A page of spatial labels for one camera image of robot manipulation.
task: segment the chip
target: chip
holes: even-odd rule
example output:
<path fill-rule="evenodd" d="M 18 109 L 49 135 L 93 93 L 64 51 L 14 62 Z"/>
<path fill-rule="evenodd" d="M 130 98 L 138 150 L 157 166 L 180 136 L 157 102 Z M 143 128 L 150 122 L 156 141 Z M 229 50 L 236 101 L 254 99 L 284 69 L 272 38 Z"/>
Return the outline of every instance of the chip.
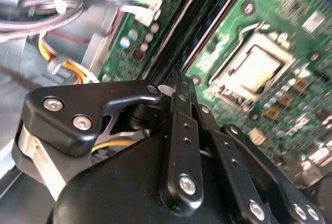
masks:
<path fill-rule="evenodd" d="M 304 78 L 296 78 L 296 83 L 294 84 L 294 88 L 298 92 L 303 92 L 308 86 L 309 82 Z"/>
<path fill-rule="evenodd" d="M 278 99 L 278 103 L 280 103 L 281 105 L 285 106 L 285 107 L 289 107 L 291 105 L 291 103 L 293 102 L 294 98 L 291 97 L 289 94 L 284 93 L 279 99 Z"/>
<path fill-rule="evenodd" d="M 268 119 L 275 121 L 279 116 L 280 112 L 275 107 L 270 107 L 269 109 L 264 110 L 263 114 Z"/>

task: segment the black plastic bracket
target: black plastic bracket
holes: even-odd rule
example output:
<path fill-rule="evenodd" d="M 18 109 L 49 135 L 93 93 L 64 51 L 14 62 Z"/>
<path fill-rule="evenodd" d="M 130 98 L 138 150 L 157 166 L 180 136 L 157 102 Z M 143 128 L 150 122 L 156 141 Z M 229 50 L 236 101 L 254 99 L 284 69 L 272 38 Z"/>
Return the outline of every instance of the black plastic bracket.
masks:
<path fill-rule="evenodd" d="M 63 108 L 46 109 L 43 102 L 49 98 L 59 100 Z M 82 156 L 91 152 L 101 134 L 104 116 L 111 115 L 115 122 L 128 106 L 156 104 L 160 99 L 160 91 L 144 80 L 39 88 L 27 94 L 21 119 L 34 136 L 67 155 Z M 76 128 L 76 116 L 88 118 L 91 127 Z"/>
<path fill-rule="evenodd" d="M 192 214 L 203 202 L 203 180 L 197 122 L 191 117 L 189 87 L 193 83 L 177 75 L 172 95 L 170 132 L 167 134 L 160 197 L 178 215 Z"/>
<path fill-rule="evenodd" d="M 227 124 L 221 130 L 234 140 L 259 195 L 280 223 L 325 223 L 316 207 L 239 128 Z"/>
<path fill-rule="evenodd" d="M 200 122 L 201 147 L 208 148 L 212 155 L 234 223 L 278 223 L 264 206 L 234 141 L 219 131 L 207 107 L 196 105 L 195 110 Z"/>

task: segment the wire bundle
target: wire bundle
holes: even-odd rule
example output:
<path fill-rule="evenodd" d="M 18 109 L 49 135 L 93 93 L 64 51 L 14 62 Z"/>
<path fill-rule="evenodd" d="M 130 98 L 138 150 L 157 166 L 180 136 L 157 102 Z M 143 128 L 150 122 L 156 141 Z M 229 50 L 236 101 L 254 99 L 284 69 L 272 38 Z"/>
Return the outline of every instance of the wire bundle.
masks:
<path fill-rule="evenodd" d="M 121 11 L 130 13 L 151 13 L 148 9 L 151 0 L 19 0 L 19 9 L 24 12 L 32 12 L 50 15 L 41 20 L 13 22 L 0 20 L 0 43 L 13 39 L 25 38 L 27 36 L 37 35 L 40 32 L 49 32 L 60 28 L 78 18 L 86 7 L 91 4 L 116 5 L 120 6 L 114 22 Z M 62 14 L 57 14 L 59 5 L 64 7 Z"/>
<path fill-rule="evenodd" d="M 0 19 L 0 43 L 25 38 L 27 36 L 38 36 L 37 46 L 40 54 L 49 61 L 49 73 L 55 74 L 59 68 L 63 66 L 75 73 L 77 83 L 97 83 L 99 82 L 98 79 L 88 69 L 70 58 L 57 54 L 57 52 L 43 40 L 46 33 L 51 33 L 63 40 L 76 41 L 83 44 L 88 43 L 88 40 L 70 38 L 55 33 L 53 30 L 77 19 L 87 7 L 96 3 L 106 6 L 119 6 L 112 20 L 111 27 L 105 35 L 108 36 L 114 30 L 116 20 L 121 11 L 149 15 L 152 11 L 149 7 L 155 2 L 153 2 L 153 0 L 19 0 L 19 8 L 17 9 L 14 7 L 8 8 L 5 5 L 2 5 L 2 8 L 6 9 L 6 13 L 8 12 L 11 16 L 14 16 L 14 19 L 20 19 L 21 13 L 30 17 L 28 17 L 26 21 L 8 21 Z"/>

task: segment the orange wire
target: orange wire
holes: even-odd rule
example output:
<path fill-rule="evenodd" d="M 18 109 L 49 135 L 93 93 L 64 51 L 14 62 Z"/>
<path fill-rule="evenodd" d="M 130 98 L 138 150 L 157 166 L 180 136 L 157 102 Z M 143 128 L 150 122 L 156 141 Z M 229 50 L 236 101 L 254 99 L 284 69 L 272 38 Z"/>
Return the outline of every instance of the orange wire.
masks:
<path fill-rule="evenodd" d="M 45 47 L 45 45 L 42 42 L 39 44 L 39 41 L 38 41 L 38 47 L 39 47 L 40 52 L 42 54 L 44 54 L 43 57 L 47 61 L 50 61 L 55 57 L 50 51 L 47 50 L 47 48 Z M 83 78 L 85 78 L 85 75 L 81 70 L 79 70 L 76 66 L 74 66 L 73 64 L 68 63 L 68 62 L 65 62 L 62 66 L 73 71 L 76 74 L 77 82 L 79 84 L 83 83 Z"/>

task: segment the white connector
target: white connector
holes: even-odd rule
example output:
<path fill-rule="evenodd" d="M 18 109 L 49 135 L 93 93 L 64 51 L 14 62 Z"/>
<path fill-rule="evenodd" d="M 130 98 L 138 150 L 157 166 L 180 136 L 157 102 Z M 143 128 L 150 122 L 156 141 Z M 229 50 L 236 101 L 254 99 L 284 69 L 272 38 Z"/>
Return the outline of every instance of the white connector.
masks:
<path fill-rule="evenodd" d="M 135 14 L 135 19 L 145 26 L 150 26 L 154 20 L 157 20 L 161 14 L 162 0 L 148 0 L 150 1 L 149 10 L 141 11 Z"/>

